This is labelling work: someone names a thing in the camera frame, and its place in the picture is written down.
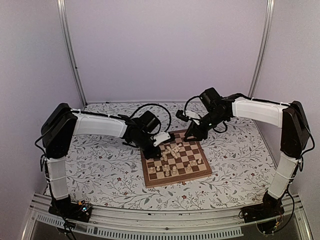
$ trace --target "white chess piece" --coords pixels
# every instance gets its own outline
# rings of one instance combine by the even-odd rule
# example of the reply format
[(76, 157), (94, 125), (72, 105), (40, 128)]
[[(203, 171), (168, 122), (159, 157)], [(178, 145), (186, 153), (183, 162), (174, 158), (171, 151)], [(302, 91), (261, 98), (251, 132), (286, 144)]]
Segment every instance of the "white chess piece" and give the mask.
[(166, 167), (166, 170), (165, 170), (165, 176), (169, 176), (170, 175), (170, 166)]
[(177, 167), (173, 166), (172, 168), (172, 175), (176, 175), (177, 174)]
[(188, 166), (186, 167), (186, 171), (187, 171), (187, 172), (190, 172), (190, 170), (191, 170), (191, 165), (188, 164)]

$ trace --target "dark square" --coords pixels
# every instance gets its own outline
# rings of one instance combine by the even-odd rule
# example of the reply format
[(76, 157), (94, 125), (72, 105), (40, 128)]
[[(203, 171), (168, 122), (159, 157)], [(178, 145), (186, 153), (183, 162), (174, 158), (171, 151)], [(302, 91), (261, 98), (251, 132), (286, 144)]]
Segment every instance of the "dark square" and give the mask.
[(149, 168), (152, 168), (152, 167), (155, 166), (155, 162), (154, 162), (154, 161), (152, 161), (152, 162), (147, 162), (146, 165), (147, 165), (147, 167), (148, 167), (148, 169), (149, 169)]
[(165, 178), (168, 178), (168, 177), (171, 177), (172, 175), (171, 175), (171, 171), (169, 172), (169, 176), (166, 176), (166, 171), (164, 171), (164, 177)]
[(175, 165), (175, 164), (169, 164), (169, 166), (170, 166), (170, 170), (172, 170), (172, 168), (173, 168), (173, 167), (176, 167), (177, 165)]
[(192, 170), (193, 170), (194, 172), (196, 172), (196, 171), (199, 171), (199, 170), (200, 170), (198, 166), (192, 166), (191, 168), (192, 168)]
[(190, 164), (188, 161), (184, 161), (183, 162), (183, 166), (186, 168), (188, 166), (188, 164)]
[(189, 159), (189, 161), (196, 160), (195, 156), (193, 156), (193, 155), (188, 156), (188, 159)]
[(182, 163), (181, 157), (178, 157), (177, 159), (175, 159), (175, 162), (178, 163)]
[(179, 175), (185, 174), (185, 173), (186, 173), (186, 170), (185, 170), (184, 168), (179, 168), (179, 169), (178, 169), (178, 173), (179, 173)]
[(150, 173), (149, 174), (149, 179), (150, 180), (157, 179), (157, 174), (156, 173)]
[(192, 152), (193, 152), (193, 154), (198, 154), (199, 153), (199, 149), (193, 149)]

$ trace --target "table surface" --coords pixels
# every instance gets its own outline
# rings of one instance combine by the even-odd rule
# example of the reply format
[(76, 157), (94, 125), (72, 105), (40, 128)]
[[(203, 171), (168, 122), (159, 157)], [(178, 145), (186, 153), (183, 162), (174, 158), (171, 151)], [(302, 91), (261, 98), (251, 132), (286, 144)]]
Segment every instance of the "table surface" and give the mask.
[[(172, 116), (170, 131), (188, 128), (175, 117), (184, 103), (161, 103)], [(89, 104), (85, 110), (111, 115), (130, 115), (142, 103)], [(201, 103), (188, 109), (204, 116)], [(167, 113), (152, 111), (162, 122)], [(125, 146), (122, 139), (101, 135), (73, 136), (66, 160), (67, 186), (73, 201), (94, 205), (144, 210), (199, 210), (228, 208), (260, 202), (275, 175), (275, 165), (255, 125), (246, 118), (233, 118), (225, 133), (209, 131), (200, 142), (212, 169), (212, 176), (169, 186), (146, 188), (140, 152)]]

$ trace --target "enclosure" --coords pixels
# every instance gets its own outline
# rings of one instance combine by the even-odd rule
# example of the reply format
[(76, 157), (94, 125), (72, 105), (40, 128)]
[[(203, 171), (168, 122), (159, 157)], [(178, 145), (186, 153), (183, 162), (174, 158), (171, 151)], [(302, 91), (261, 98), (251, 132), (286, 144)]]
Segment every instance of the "enclosure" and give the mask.
[[(112, 116), (159, 104), (165, 109), (149, 105), (137, 116), (149, 110), (161, 130), (168, 126), (177, 134), (190, 125), (177, 111), (209, 88), (222, 97), (242, 93), (248, 101), (296, 100), (317, 143), (319, 10), (315, 0), (3, 2), (0, 239), (64, 238), (56, 231), (63, 231), (64, 220), (48, 213), (51, 193), (34, 147), (60, 103), (79, 114)], [(187, 109), (202, 118), (209, 111), (202, 102), (194, 99)], [(179, 161), (168, 162), (169, 170), (182, 166), (183, 174), (189, 160), (197, 161), (192, 172), (207, 162), (210, 174), (156, 187), (145, 180), (156, 165), (143, 169), (139, 148), (114, 136), (72, 136), (67, 190), (73, 202), (93, 204), (89, 223), (70, 220), (76, 239), (264, 239), (257, 227), (266, 220), (248, 223), (240, 212), (261, 203), (269, 189), (282, 130), (237, 116), (226, 127), (208, 131), (199, 150), (183, 145), (192, 154), (203, 151), (203, 159), (177, 152), (172, 161)], [(317, 153), (303, 156), (303, 171), (290, 185), (293, 197), (285, 194), (284, 215), (275, 218), (288, 225), (269, 238), (319, 238)]]

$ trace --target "black cable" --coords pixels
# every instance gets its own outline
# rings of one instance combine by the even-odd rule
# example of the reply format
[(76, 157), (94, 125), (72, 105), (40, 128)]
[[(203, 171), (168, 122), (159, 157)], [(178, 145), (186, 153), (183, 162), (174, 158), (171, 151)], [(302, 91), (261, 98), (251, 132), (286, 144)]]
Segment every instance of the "black cable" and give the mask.
[(186, 115), (186, 111), (187, 111), (187, 106), (188, 106), (188, 104), (189, 104), (193, 99), (196, 99), (196, 98), (200, 98), (200, 96), (193, 96), (193, 97), (189, 98), (188, 101), (185, 102), (185, 104), (184, 104), (184, 109), (183, 109), (183, 114), (184, 114), (185, 116), (187, 116), (187, 115)]
[(131, 114), (131, 116), (130, 116), (129, 118), (132, 119), (133, 116), (134, 116), (139, 110), (141, 110), (142, 108), (148, 107), (148, 106), (156, 106), (156, 107), (162, 108), (162, 109), (164, 109), (164, 110), (168, 113), (168, 115), (169, 115), (169, 123), (168, 123), (167, 128), (164, 130), (165, 132), (167, 132), (167, 131), (169, 130), (170, 126), (171, 126), (172, 118), (171, 118), (171, 114), (170, 114), (169, 110), (168, 110), (167, 108), (165, 108), (164, 106), (160, 105), (160, 104), (157, 104), (157, 103), (147, 103), (147, 104), (141, 105), (140, 107), (138, 107), (138, 108)]
[(224, 130), (223, 130), (223, 131), (218, 131), (218, 130), (216, 130), (216, 129), (214, 129), (214, 128), (213, 128), (213, 131), (215, 131), (215, 132), (218, 133), (218, 134), (223, 134), (223, 133), (225, 133), (225, 132), (228, 130), (228, 126), (227, 126), (227, 124), (225, 123), (225, 121), (223, 121), (222, 123), (223, 123), (223, 125), (224, 125)]
[[(51, 197), (53, 198), (53, 197), (54, 197), (54, 194), (53, 194), (53, 192), (52, 192), (51, 183), (50, 183), (50, 181), (49, 181), (48, 183), (49, 183), (50, 195), (51, 195)], [(57, 210), (57, 212), (59, 213), (60, 217), (61, 217), (61, 218), (63, 219), (63, 221), (64, 221), (64, 229), (67, 230), (67, 229), (66, 229), (66, 226), (67, 226), (67, 228), (68, 228), (69, 231), (70, 231), (70, 234), (71, 234), (72, 237), (73, 237), (73, 239), (71, 239), (71, 238), (68, 236), (69, 233), (67, 233), (67, 234), (66, 234), (67, 238), (68, 238), (69, 240), (77, 240), (76, 236), (74, 235), (74, 232), (71, 230), (71, 227), (70, 227), (70, 225), (69, 225), (69, 221), (67, 220), (67, 218), (66, 218), (65, 216), (63, 216), (63, 214), (60, 212), (59, 208), (57, 208), (57, 205), (56, 205), (55, 201), (52, 201), (52, 204), (53, 204), (53, 206), (55, 207), (55, 209)]]
[(281, 231), (282, 229), (284, 229), (289, 224), (290, 220), (292, 219), (292, 217), (295, 213), (295, 200), (294, 200), (294, 197), (289, 192), (289, 186), (288, 186), (286, 192), (288, 193), (288, 195), (290, 196), (290, 198), (292, 200), (292, 212), (291, 212), (291, 215), (290, 215), (288, 221), (281, 228), (275, 230), (273, 233), (277, 233), (277, 232)]

